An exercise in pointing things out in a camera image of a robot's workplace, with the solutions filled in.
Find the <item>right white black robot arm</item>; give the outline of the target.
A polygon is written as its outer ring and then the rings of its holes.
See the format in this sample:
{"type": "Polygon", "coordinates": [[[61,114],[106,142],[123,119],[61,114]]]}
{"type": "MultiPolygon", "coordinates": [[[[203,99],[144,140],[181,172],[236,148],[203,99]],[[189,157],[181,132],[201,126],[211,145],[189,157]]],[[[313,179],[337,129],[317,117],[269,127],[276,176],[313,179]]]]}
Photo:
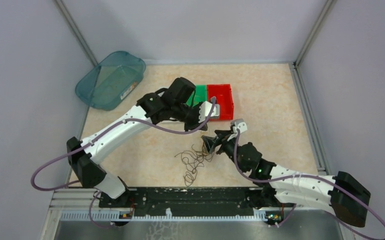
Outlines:
{"type": "Polygon", "coordinates": [[[208,153],[225,154],[245,179],[262,188],[266,205],[316,208],[353,227],[365,227],[371,193],[348,172],[313,175],[283,167],[264,159],[251,142],[239,145],[230,130],[216,130],[214,137],[201,139],[208,153]]]}

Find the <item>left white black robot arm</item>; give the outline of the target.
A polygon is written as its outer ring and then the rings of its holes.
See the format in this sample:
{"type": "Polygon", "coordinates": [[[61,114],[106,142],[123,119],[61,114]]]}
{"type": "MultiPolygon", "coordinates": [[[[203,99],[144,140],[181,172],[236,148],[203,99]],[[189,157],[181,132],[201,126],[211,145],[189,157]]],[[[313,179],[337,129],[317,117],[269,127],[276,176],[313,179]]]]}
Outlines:
{"type": "Polygon", "coordinates": [[[196,86],[184,77],[176,78],[168,88],[145,94],[122,117],[99,132],[82,140],[73,137],[66,143],[68,162],[83,188],[95,188],[107,194],[118,207],[131,199],[126,184],[105,170],[105,158],[131,137],[170,119],[184,123],[181,134],[207,128],[208,114],[214,101],[203,101],[195,106],[187,100],[196,86]]]}

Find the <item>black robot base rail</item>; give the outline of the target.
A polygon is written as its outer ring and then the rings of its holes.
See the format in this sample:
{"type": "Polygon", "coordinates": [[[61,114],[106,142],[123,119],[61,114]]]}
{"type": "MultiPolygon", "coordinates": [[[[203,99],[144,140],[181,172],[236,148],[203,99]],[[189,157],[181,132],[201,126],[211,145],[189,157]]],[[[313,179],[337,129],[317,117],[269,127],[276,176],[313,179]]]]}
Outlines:
{"type": "Polygon", "coordinates": [[[135,217],[161,217],[167,209],[174,217],[242,217],[261,208],[293,206],[261,187],[134,187],[116,199],[105,193],[98,199],[100,208],[133,209],[135,217]]]}

